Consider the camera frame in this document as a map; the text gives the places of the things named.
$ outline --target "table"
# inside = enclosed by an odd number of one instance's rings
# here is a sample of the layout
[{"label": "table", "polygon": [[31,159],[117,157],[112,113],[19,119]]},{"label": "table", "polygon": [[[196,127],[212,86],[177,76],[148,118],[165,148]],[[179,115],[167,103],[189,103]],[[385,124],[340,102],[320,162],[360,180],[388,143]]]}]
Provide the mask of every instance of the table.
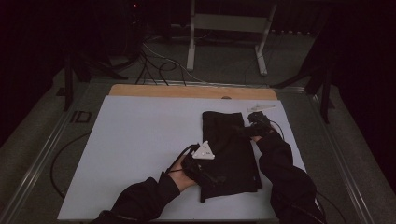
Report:
[{"label": "table", "polygon": [[272,4],[270,13],[266,17],[201,14],[195,13],[195,0],[191,0],[191,28],[189,54],[187,57],[187,69],[192,71],[194,67],[195,29],[241,31],[262,34],[262,40],[255,47],[255,50],[260,74],[267,75],[267,68],[265,66],[262,50],[264,49],[265,41],[267,40],[275,11],[276,4]]},{"label": "table", "polygon": [[[101,210],[109,209],[130,184],[149,176],[158,179],[160,171],[166,169],[184,147],[202,139],[199,129],[202,109],[237,112],[236,108],[244,108],[246,113],[247,107],[258,102],[276,106],[264,113],[276,118],[291,145],[295,165],[304,170],[286,114],[272,90],[113,86],[103,102],[58,218],[93,219]],[[155,137],[145,139],[145,135]],[[253,148],[258,159],[261,153],[255,144]],[[199,203],[198,186],[189,188],[165,207],[159,220],[276,218],[269,204],[271,183],[263,175],[261,179],[263,188],[258,192],[217,197],[205,203]]]}]

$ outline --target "dark background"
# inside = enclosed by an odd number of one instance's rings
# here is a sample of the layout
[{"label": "dark background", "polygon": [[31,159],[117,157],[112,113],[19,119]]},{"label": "dark background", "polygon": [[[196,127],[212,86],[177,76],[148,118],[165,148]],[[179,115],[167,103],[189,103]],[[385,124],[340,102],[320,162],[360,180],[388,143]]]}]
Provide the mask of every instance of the dark background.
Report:
[{"label": "dark background", "polygon": [[[114,2],[122,6],[125,1]],[[189,23],[189,1],[149,0],[145,4],[149,7],[142,9],[142,18],[159,35],[172,35],[171,23]],[[261,12],[254,1],[246,1],[246,7],[241,8],[237,1],[209,0],[199,1],[197,11],[216,13],[220,5],[226,14],[256,16]],[[95,10],[87,0],[1,1],[0,146],[51,87],[53,76],[64,67],[65,49],[83,50],[95,59],[106,58],[111,41],[102,38],[106,27],[95,18]],[[335,56],[332,83],[339,88],[394,190],[395,15],[396,4],[390,0],[291,0],[279,2],[272,27],[276,33],[318,35],[305,60],[307,66],[320,62],[323,55]],[[109,19],[118,20],[117,15]]]}]

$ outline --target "metal frame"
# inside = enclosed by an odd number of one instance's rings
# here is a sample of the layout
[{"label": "metal frame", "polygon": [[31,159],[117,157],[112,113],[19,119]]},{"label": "metal frame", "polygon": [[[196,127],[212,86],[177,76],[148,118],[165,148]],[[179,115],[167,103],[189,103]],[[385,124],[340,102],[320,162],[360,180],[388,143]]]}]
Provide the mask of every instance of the metal frame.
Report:
[{"label": "metal frame", "polygon": [[[181,82],[169,82],[171,85],[180,85]],[[244,85],[233,85],[233,84],[202,84],[202,83],[188,83],[189,86],[218,86],[218,87],[246,87]],[[78,102],[84,95],[85,90],[87,90],[89,84],[79,84],[78,90],[76,92],[77,99],[74,101],[73,104],[70,106],[70,110],[68,112],[64,112],[59,119],[57,125],[53,129],[51,135],[47,143],[41,149],[39,155],[35,159],[35,162],[32,164],[30,169],[25,174],[22,182],[20,183],[19,187],[16,189],[15,194],[11,198],[10,202],[6,206],[5,210],[0,216],[0,224],[8,224],[12,223],[12,221],[16,218],[18,213],[21,211],[21,208],[26,201],[29,193],[33,189],[35,182],[39,178],[42,170],[44,169],[45,165],[47,164],[52,151],[56,148],[58,140],[60,139],[64,128],[67,122],[70,120],[72,116],[72,112],[76,109]],[[275,90],[276,92],[290,92],[290,93],[299,93],[299,94],[306,94],[304,92],[304,88],[285,88],[282,90]],[[320,115],[319,111],[319,100],[317,96],[307,95],[314,113],[316,115],[317,122],[321,124],[323,132],[326,134],[327,138],[330,141],[332,154],[335,159],[335,163],[337,165],[338,170],[340,171],[340,175],[343,178],[343,181],[346,185],[346,189],[349,193],[351,201],[353,202],[357,214],[363,224],[372,224],[375,223],[373,221],[372,215],[361,195],[361,191],[350,172],[347,161],[345,160],[342,150],[338,145],[334,134],[332,132],[332,128],[329,124],[323,122],[323,119]]]},{"label": "metal frame", "polygon": [[268,73],[262,50],[264,49],[265,42],[270,32],[275,11],[276,4],[273,4],[270,14],[266,18],[199,14],[195,13],[195,0],[191,0],[190,46],[187,57],[187,70],[190,72],[194,70],[195,29],[226,30],[262,34],[262,41],[256,45],[255,52],[260,74],[262,76],[267,75]]},{"label": "metal frame", "polygon": [[70,105],[69,110],[67,112],[63,112],[61,117],[59,118],[57,124],[55,125],[52,133],[49,135],[49,138],[46,144],[42,147],[40,153],[35,158],[35,161],[30,166],[29,170],[26,172],[23,177],[21,183],[18,188],[15,190],[14,195],[9,200],[6,205],[4,211],[0,216],[1,224],[13,223],[14,219],[17,217],[18,213],[21,211],[21,208],[25,201],[27,200],[30,192],[35,186],[35,182],[40,177],[44,167],[52,155],[53,150],[56,148],[59,139],[64,132],[64,128],[72,117],[73,111],[77,108],[77,104],[79,100],[84,95],[85,91],[88,88],[87,83],[79,83],[78,89],[76,91],[76,100],[73,104]]}]

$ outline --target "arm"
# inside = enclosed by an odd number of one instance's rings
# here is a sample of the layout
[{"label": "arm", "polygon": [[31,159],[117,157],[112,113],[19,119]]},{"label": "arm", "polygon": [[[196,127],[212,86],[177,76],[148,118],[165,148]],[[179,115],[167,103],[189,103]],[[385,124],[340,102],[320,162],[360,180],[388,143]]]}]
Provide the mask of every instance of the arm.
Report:
[{"label": "arm", "polygon": [[[183,159],[182,157],[177,161],[172,170],[181,169],[180,163]],[[125,189],[111,210],[102,212],[91,224],[124,223],[117,216],[135,218],[138,221],[152,220],[159,217],[168,203],[192,185],[195,182],[181,170],[169,174],[162,172],[158,183],[150,177]]]},{"label": "arm", "polygon": [[271,205],[281,223],[325,223],[315,204],[316,186],[293,165],[290,145],[277,132],[252,139],[262,153],[260,170],[273,183]]}]

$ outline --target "black jacket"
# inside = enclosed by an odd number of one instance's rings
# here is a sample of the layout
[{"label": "black jacket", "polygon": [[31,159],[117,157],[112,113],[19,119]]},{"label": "black jacket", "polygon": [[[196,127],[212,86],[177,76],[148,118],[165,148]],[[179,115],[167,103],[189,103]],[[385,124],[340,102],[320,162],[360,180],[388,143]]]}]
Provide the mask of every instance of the black jacket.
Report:
[{"label": "black jacket", "polygon": [[[303,170],[293,166],[290,145],[278,133],[269,133],[257,145],[262,152],[261,171],[273,183],[271,205],[280,223],[325,223],[315,204],[317,189]],[[180,193],[172,178],[162,173],[157,183],[152,177],[122,192],[111,211],[138,220],[160,216],[163,208]],[[92,224],[124,223],[112,213],[101,214]]]},{"label": "black jacket", "polygon": [[271,205],[280,223],[326,223],[315,204],[317,188],[306,172],[293,166],[290,145],[278,133],[269,133],[257,146],[260,170],[273,184]]}]

